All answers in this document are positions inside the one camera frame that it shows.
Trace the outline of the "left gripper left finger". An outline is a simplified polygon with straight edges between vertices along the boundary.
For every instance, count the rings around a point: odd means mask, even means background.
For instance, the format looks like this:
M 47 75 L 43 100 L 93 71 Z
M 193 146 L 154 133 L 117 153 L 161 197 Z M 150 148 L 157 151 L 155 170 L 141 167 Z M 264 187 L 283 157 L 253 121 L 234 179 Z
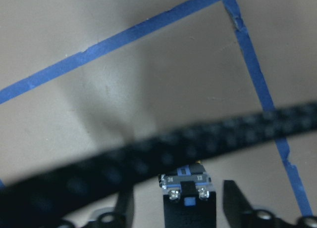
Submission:
M 134 220 L 134 189 L 118 193 L 114 207 L 94 211 L 82 228 L 131 228 Z

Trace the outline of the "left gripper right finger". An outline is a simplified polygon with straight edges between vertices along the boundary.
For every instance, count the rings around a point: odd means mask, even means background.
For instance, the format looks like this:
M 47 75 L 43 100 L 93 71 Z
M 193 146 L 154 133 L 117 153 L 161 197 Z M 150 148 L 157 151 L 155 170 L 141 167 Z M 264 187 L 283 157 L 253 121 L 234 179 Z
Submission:
M 223 182 L 223 212 L 231 228 L 315 228 L 316 216 L 302 216 L 291 224 L 273 212 L 256 208 L 233 180 Z

